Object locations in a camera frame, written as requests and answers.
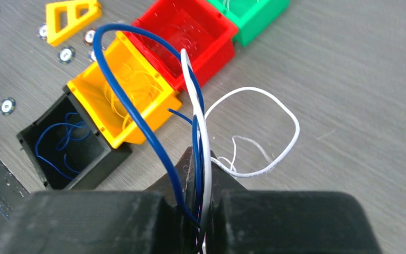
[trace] round sticker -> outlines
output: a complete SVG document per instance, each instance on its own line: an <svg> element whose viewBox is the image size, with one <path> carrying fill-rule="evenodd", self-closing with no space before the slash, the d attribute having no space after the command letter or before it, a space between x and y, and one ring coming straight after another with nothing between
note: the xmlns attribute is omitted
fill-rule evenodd
<svg viewBox="0 0 406 254"><path fill-rule="evenodd" d="M69 48L65 48L60 52L60 60L67 62L72 58L72 50Z"/></svg>
<svg viewBox="0 0 406 254"><path fill-rule="evenodd" d="M15 99L9 97L7 99L2 100L0 110L3 115L10 115L15 110L16 101Z"/></svg>
<svg viewBox="0 0 406 254"><path fill-rule="evenodd" d="M91 60L93 61L93 62L95 62L96 61L96 53L94 52L94 49L91 51Z"/></svg>
<svg viewBox="0 0 406 254"><path fill-rule="evenodd" d="M48 36L48 26L46 24L40 26L40 28L38 29L38 34L41 37L47 37Z"/></svg>
<svg viewBox="0 0 406 254"><path fill-rule="evenodd" d="M6 99L1 105L1 111L4 113L8 113L12 110L13 102L9 99Z"/></svg>
<svg viewBox="0 0 406 254"><path fill-rule="evenodd" d="M95 61L97 61L97 59L96 59L96 53L94 52L94 49L91 49L91 50L88 52L88 59L89 59L90 62L95 62Z"/></svg>
<svg viewBox="0 0 406 254"><path fill-rule="evenodd" d="M94 35L96 34L96 31L94 30L89 30L88 32L85 33L85 41L88 43L92 43L94 40Z"/></svg>

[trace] black device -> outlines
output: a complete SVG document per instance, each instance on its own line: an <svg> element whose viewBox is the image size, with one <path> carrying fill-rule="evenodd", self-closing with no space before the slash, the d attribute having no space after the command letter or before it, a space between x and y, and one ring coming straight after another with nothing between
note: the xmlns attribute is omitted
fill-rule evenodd
<svg viewBox="0 0 406 254"><path fill-rule="evenodd" d="M176 165L192 207L192 148ZM213 164L206 253L381 253L356 199L339 192L248 191ZM193 226L164 175L142 192L52 190L29 197L0 235L0 254L191 253Z"/></svg>

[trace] open box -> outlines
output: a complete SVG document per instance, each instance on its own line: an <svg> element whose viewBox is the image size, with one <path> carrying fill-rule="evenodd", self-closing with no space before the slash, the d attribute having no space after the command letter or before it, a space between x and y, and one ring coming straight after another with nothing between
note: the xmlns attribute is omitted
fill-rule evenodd
<svg viewBox="0 0 406 254"><path fill-rule="evenodd" d="M234 57L237 27L205 0L158 0L132 25L162 37L178 51L186 48L200 86ZM180 62L166 48L125 34L175 90L186 88Z"/></svg>
<svg viewBox="0 0 406 254"><path fill-rule="evenodd" d="M290 0L207 0L239 28L235 42L247 46L289 6Z"/></svg>
<svg viewBox="0 0 406 254"><path fill-rule="evenodd" d="M172 116L168 108L181 107L177 92L122 32L116 32L116 39L104 55L124 92L153 131ZM67 86L113 148L124 142L141 144L145 141L144 134L111 90L97 62Z"/></svg>
<svg viewBox="0 0 406 254"><path fill-rule="evenodd" d="M23 149L32 161L47 189L94 189L108 177L131 153L128 143L112 148L93 125L80 103L68 92L63 94L38 120L17 134ZM66 125L84 121L86 128L75 128L63 150L61 142Z"/></svg>

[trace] white wire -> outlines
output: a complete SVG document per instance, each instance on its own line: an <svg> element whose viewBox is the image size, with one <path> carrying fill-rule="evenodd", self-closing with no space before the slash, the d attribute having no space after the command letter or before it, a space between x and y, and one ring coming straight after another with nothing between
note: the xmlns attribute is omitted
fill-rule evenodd
<svg viewBox="0 0 406 254"><path fill-rule="evenodd" d="M189 56L186 49L181 49L181 68L183 70L183 76L188 89L189 97L193 106L193 113L197 117L198 128L201 134L201 143L203 150L203 163L204 163L204 179L205 184L203 188L203 202L201 206L201 219L200 219L200 232L198 234L198 242L202 242L205 238L206 224L208 222L209 206L212 198L212 166L211 166L211 148L209 145L208 129L206 128L205 116L200 107L200 101L198 100L197 91L194 83L190 77L189 68L192 69Z"/></svg>
<svg viewBox="0 0 406 254"><path fill-rule="evenodd" d="M222 4L223 6L226 6L226 8L229 10L229 4L230 4L231 0L223 0Z"/></svg>
<svg viewBox="0 0 406 254"><path fill-rule="evenodd" d="M267 97L269 97L270 99L272 99L274 102L276 102L279 105L279 107L281 107L290 116L290 118L292 118L292 120L295 124L295 134L293 135L293 138L290 140L290 143L287 145L287 147L284 149L284 151L282 151L282 153L274 161L272 161L265 168L263 168L259 171L253 172L253 173L243 173L242 174L242 173L238 173L237 170L233 170L234 159L236 157L236 145L234 145L233 160L231 162L229 162L230 168L226 167L217 158L211 157L211 161L214 162L215 164L217 164L223 171L227 172L228 174L230 174L234 177L239 177L239 178L250 178L250 177L268 173L271 170L273 170L273 168L287 155L287 153L289 153L289 151L292 149L292 147L295 145L296 141L298 140L298 136L300 134L300 124L299 124L296 116L286 106L284 106L284 104L282 104L282 102L280 100L278 100L275 96L273 96L269 92L262 90L260 88L257 88L257 87L241 87L241 88L238 88L236 90L233 90L233 91L225 94L222 98L220 98L218 101L216 101L211 107L209 107L208 111L205 114L205 120L208 118L209 114L215 109L215 107L217 105L219 105L222 101L224 101L226 98L228 98L236 93L248 91L248 90L264 94Z"/></svg>
<svg viewBox="0 0 406 254"><path fill-rule="evenodd" d="M262 153L262 155L264 156L264 158L267 160L268 163L272 162L272 159L270 159L270 156L265 152L265 150L262 148L262 146L259 143L257 143L256 141L254 141L252 139L249 139L249 138L245 138L245 137L242 137L242 136L239 136L239 135L234 135L234 136L231 137L231 140L233 141L233 146L234 146L233 159L230 161L227 158L222 157L222 156L217 157L217 160L219 160L219 161L224 160L227 163L229 163L229 165L230 165L229 169L231 171L237 172L236 167L234 167L234 160L236 159L236 151L237 151L237 144L236 144L236 140L235 140L236 138L242 139L242 140L245 140L245 141L248 141L248 142L252 143L253 145L255 145L259 149L259 151Z"/></svg>

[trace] wood grain surface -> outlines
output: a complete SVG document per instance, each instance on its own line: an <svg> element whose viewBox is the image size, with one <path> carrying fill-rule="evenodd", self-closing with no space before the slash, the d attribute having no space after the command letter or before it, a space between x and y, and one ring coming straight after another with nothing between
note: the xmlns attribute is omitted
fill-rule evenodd
<svg viewBox="0 0 406 254"><path fill-rule="evenodd" d="M61 87L88 65L89 47L79 33L70 65L59 48L36 37L47 0L0 0L0 159L30 191L42 186L15 135L62 93ZM132 22L153 0L101 0L96 25ZM108 45L113 35L104 39ZM203 89L205 103L234 88L257 86L294 112L301 135L275 170L239 180L249 189L316 189L350 193L364 206L385 253L406 253L406 1L292 0L287 11ZM189 98L181 95L185 114ZM277 156L290 141L290 118L264 96L246 92L222 103L208 120L211 146L232 156L231 136L258 141ZM190 126L174 117L158 132L172 161L191 143ZM252 145L239 141L241 172L266 165ZM148 144L134 148L99 189L144 189L165 173Z"/></svg>

